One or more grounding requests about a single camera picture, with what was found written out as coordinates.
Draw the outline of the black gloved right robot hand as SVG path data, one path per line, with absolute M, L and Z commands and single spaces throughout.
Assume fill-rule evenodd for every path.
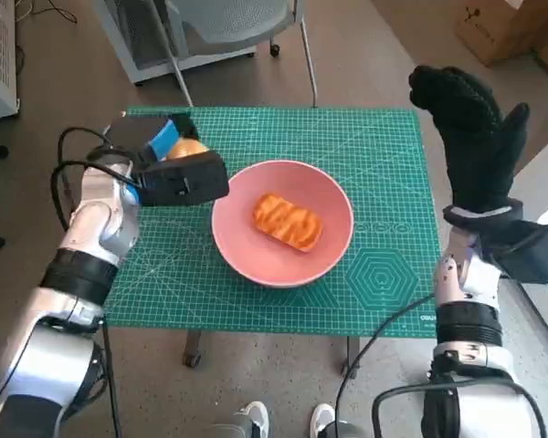
M 530 106 L 503 114 L 491 88 L 456 67 L 421 65 L 408 83 L 411 103 L 430 113 L 443 141 L 452 204 L 476 214 L 509 205 Z

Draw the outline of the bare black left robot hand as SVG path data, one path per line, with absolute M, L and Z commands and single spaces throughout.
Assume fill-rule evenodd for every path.
M 178 141 L 199 141 L 197 127 L 187 112 L 164 116 L 124 114 L 104 136 L 142 165 L 175 158 Z

